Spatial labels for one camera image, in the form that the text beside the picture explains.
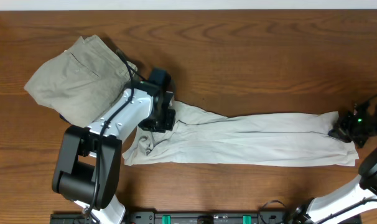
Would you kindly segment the white t-shirt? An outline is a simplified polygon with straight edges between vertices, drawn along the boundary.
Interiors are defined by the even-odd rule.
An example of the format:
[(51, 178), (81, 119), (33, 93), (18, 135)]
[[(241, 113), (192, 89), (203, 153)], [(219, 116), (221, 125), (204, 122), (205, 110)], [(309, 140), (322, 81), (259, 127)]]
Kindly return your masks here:
[(328, 135), (336, 111), (274, 113), (228, 118), (175, 101), (174, 128), (152, 133), (139, 128), (123, 153), (127, 166), (164, 162), (250, 164), (279, 167), (354, 166), (353, 143)]

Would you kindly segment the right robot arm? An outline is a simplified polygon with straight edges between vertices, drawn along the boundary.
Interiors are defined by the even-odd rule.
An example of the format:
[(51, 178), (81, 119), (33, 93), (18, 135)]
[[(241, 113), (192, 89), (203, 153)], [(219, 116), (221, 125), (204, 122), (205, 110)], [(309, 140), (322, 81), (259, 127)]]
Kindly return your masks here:
[[(329, 136), (363, 147), (377, 136), (377, 94), (338, 119)], [(311, 199), (287, 214), (283, 223), (341, 223), (377, 208), (377, 148), (358, 168), (358, 175), (336, 191)]]

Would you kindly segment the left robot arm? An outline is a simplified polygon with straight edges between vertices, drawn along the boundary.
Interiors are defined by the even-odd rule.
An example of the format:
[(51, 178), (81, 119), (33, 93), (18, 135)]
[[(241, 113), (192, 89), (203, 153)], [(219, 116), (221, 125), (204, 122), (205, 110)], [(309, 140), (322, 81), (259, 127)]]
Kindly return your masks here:
[(174, 93), (171, 76), (155, 68), (147, 80), (131, 81), (118, 102), (85, 128), (71, 125), (64, 133), (52, 190), (83, 209), (53, 214), (51, 223), (122, 223), (126, 213), (115, 195), (122, 145), (136, 129), (172, 130)]

